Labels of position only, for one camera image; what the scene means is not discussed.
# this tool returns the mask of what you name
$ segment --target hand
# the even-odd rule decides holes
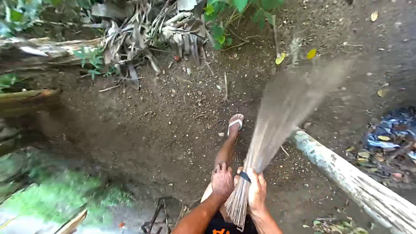
[[[248,206],[252,214],[266,210],[266,180],[263,173],[257,175],[252,168],[247,169],[248,178],[251,180],[248,188]]]
[[[211,177],[212,194],[220,195],[224,200],[234,190],[233,176],[231,174],[232,169],[231,167],[228,167],[228,169],[226,167],[225,163],[223,163],[221,169],[220,165],[217,165]]]

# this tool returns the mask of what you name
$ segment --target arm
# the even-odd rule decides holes
[[[223,163],[222,169],[220,169],[220,165],[218,165],[212,174],[211,181],[211,195],[186,215],[172,234],[205,232],[209,221],[234,190],[231,167],[226,169],[226,165]]]
[[[251,180],[248,190],[248,206],[250,207],[250,215],[257,232],[259,234],[283,234],[267,210],[265,204],[266,180],[263,174],[257,175],[253,169],[249,168],[247,175]]]

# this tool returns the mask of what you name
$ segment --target black shorts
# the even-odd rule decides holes
[[[221,212],[217,211],[208,224],[205,234],[258,234],[250,216],[246,216],[244,231],[240,232],[233,223],[224,221]]]

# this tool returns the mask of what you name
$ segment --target person's left hand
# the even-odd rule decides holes
[[[221,168],[220,165],[217,165],[211,177],[212,194],[220,195],[223,199],[227,199],[231,195],[234,190],[231,172],[231,167],[226,168],[225,163]]]

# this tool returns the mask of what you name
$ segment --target forearm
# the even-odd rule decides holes
[[[283,234],[266,208],[252,212],[251,219],[259,234]]]
[[[223,204],[224,198],[220,195],[211,194],[205,201],[199,204],[191,213],[186,215],[172,234],[182,233],[204,233],[209,221]]]

